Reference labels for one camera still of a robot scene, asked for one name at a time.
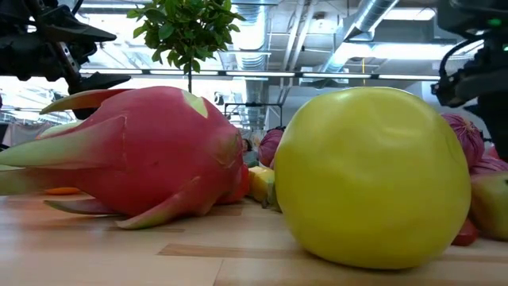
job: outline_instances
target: ceiling light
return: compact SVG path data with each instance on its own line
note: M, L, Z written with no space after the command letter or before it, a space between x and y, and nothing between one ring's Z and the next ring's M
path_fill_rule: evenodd
M84 74L94 74L95 72L102 74L122 74L122 75L141 75L143 71L139 69L127 69L127 68L82 68L81 72Z
M183 71L180 70L150 70L152 75L183 75Z
M96 9L96 8L103 8L103 9L136 9L136 8L142 8L144 5L134 5L134 4L88 4L83 3L81 5L81 8L89 8L89 9Z
M183 75L180 70L150 70L151 75ZM192 75L218 75L217 71L193 71Z
M371 75L364 74L345 74L345 73L318 73L318 72L304 72L303 77L317 78L317 79L370 79Z
M230 76L278 76L278 77L294 77L294 72L270 72L270 71L227 71L226 75Z
M379 75L379 79L399 79L399 80L439 80L438 75Z

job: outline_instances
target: plant stem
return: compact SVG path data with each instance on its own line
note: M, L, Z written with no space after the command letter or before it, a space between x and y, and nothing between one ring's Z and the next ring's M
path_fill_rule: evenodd
M190 67L188 78L189 78L189 92L192 93L192 67Z

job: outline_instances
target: green pear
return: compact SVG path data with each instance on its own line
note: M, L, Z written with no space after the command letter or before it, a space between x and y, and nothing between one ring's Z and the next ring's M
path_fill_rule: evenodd
M488 237L508 240L508 172L492 172L471 178L471 214Z

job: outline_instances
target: dragon fruit scale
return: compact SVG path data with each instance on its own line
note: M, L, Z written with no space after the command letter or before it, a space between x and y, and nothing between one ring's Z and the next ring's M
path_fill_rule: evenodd
M41 113L87 107L99 108L78 125L0 152L0 195L76 187L94 199L45 203L126 215L118 226L140 229L205 215L248 193L241 135L206 99L175 87L85 91Z

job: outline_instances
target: black robotic arm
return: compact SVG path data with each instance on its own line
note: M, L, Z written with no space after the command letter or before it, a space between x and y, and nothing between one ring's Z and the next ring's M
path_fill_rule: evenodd
M116 39L115 35L75 18L81 2L71 11L56 0L0 0L0 75L13 75L24 81L32 76L43 76L48 81L64 78L70 94L107 89L128 81L128 75L95 73L85 78L79 73L88 56L97 52L97 43ZM29 25L37 30L29 33ZM78 119L93 112L94 109L74 110Z

